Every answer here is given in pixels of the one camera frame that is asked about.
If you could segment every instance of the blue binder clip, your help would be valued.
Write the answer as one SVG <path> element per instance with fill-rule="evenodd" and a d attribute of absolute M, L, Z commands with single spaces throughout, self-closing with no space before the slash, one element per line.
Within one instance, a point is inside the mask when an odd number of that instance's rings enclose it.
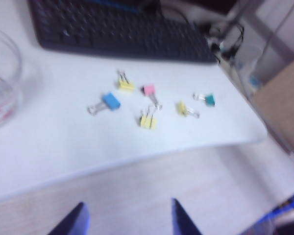
<path fill-rule="evenodd" d="M 108 94 L 105 94 L 102 97 L 102 102 L 96 104 L 96 105 L 90 105 L 87 108 L 87 111 L 95 116 L 98 112 L 105 110 L 105 109 L 110 109 L 110 110 L 116 110 L 121 106 L 120 102 L 112 95 L 111 92 Z"/>

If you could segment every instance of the clear glass container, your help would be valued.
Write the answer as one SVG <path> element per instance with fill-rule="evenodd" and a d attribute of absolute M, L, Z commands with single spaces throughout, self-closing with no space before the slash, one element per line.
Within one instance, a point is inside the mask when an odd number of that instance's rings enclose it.
<path fill-rule="evenodd" d="M 0 31 L 0 124 L 16 109 L 21 68 L 22 61 L 18 47 L 11 38 Z"/>

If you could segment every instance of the green binder clip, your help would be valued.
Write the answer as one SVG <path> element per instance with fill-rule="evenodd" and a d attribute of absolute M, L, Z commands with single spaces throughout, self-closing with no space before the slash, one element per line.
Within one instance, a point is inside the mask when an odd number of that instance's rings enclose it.
<path fill-rule="evenodd" d="M 193 94 L 194 100 L 204 100 L 207 106 L 214 107 L 215 106 L 215 99 L 212 94 L 203 95 L 203 94 Z"/>

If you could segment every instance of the blue object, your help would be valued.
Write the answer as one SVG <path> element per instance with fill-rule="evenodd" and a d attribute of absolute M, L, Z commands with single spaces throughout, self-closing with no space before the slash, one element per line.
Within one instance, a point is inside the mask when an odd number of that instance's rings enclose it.
<path fill-rule="evenodd" d="M 104 95 L 102 100 L 111 110 L 116 110 L 121 106 L 120 102 L 112 95 L 111 92 Z"/>
<path fill-rule="evenodd" d="M 173 235 L 201 235 L 179 201 L 173 198 L 171 202 Z"/>
<path fill-rule="evenodd" d="M 289 210 L 291 210 L 293 208 L 294 208 L 294 200 L 291 203 L 289 203 L 289 204 L 287 204 L 287 205 L 285 205 L 285 206 L 283 206 L 281 208 L 276 208 L 275 210 L 273 210 L 270 213 L 266 214 L 264 217 L 262 217 L 258 221 L 258 223 L 261 223 L 261 222 L 263 222 L 263 221 L 265 221 L 267 219 L 274 219 L 276 216 L 278 216 L 280 214 L 283 214 L 285 212 L 288 212 Z"/>
<path fill-rule="evenodd" d="M 86 235 L 89 221 L 88 209 L 80 202 L 48 235 Z"/>
<path fill-rule="evenodd" d="M 101 5 L 106 5 L 106 6 L 110 6 L 110 7 L 114 7 L 123 11 L 130 11 L 133 13 L 138 13 L 138 10 L 135 7 L 132 6 L 128 6 L 128 5 L 124 5 L 124 4 L 119 4 L 113 1 L 107 1 L 107 0 L 87 0 L 90 2 L 95 2 Z"/>
<path fill-rule="evenodd" d="M 206 101 L 207 106 L 214 106 L 215 105 L 215 99 L 214 99 L 214 96 L 212 94 L 207 95 L 205 97 L 205 101 Z"/>

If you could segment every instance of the pink binder clip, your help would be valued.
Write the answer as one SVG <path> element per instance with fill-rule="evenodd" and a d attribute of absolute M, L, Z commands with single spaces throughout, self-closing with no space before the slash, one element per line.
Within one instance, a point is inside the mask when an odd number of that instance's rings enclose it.
<path fill-rule="evenodd" d="M 155 107 L 158 110 L 162 109 L 162 104 L 159 103 L 159 101 L 157 100 L 155 96 L 155 86 L 153 84 L 144 86 L 143 92 L 145 96 L 148 96 L 151 99 L 151 101 L 154 103 Z"/>
<path fill-rule="evenodd" d="M 153 84 L 144 86 L 144 95 L 150 96 L 155 94 L 155 86 Z"/>

